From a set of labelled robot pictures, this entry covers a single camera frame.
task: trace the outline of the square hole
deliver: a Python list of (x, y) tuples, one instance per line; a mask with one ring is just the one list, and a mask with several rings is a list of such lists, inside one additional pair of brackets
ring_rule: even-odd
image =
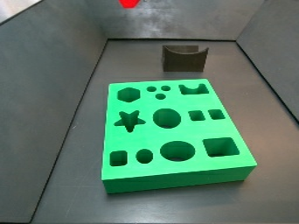
[(225, 117), (221, 109), (211, 109), (210, 110), (210, 118), (213, 120), (221, 120), (221, 119), (225, 119), (226, 117)]
[(127, 164), (127, 152), (125, 150), (113, 151), (110, 153), (110, 165), (122, 166)]
[(206, 120), (205, 115), (201, 110), (194, 110), (194, 111), (190, 111), (189, 113), (190, 113), (190, 117), (191, 117), (193, 121), (198, 122), (198, 121)]
[(226, 157), (239, 154), (239, 148), (231, 137), (205, 139), (203, 144), (210, 157)]

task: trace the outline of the gray wall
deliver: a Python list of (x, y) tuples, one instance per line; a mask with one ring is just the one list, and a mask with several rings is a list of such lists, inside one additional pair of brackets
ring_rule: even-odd
[(237, 40), (264, 0), (147, 0), (126, 10), (118, 0), (89, 1), (113, 39)]
[(0, 24), (42, 0), (0, 0)]
[(268, 0), (238, 43), (299, 120), (299, 1)]
[(33, 218), (106, 43), (82, 0), (0, 26), (0, 222)]

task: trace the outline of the gray floor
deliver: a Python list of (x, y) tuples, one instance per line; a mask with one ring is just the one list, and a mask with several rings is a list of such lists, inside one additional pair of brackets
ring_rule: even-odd
[[(165, 73), (163, 45), (210, 47), (205, 73)], [(101, 181), (109, 83), (209, 78), (257, 158), (245, 182), (107, 195)], [(298, 222), (299, 129), (233, 42), (110, 41), (35, 223)]]

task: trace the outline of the hexagon-shaped hole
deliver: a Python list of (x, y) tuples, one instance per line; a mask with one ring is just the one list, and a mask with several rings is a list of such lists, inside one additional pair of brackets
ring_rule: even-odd
[(123, 102), (134, 102), (141, 98), (141, 90), (127, 87), (118, 91), (117, 98)]

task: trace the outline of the red object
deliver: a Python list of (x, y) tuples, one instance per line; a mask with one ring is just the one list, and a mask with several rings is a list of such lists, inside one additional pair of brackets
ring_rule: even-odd
[(141, 0), (119, 0), (119, 2), (122, 3), (125, 8), (133, 9), (137, 7)]

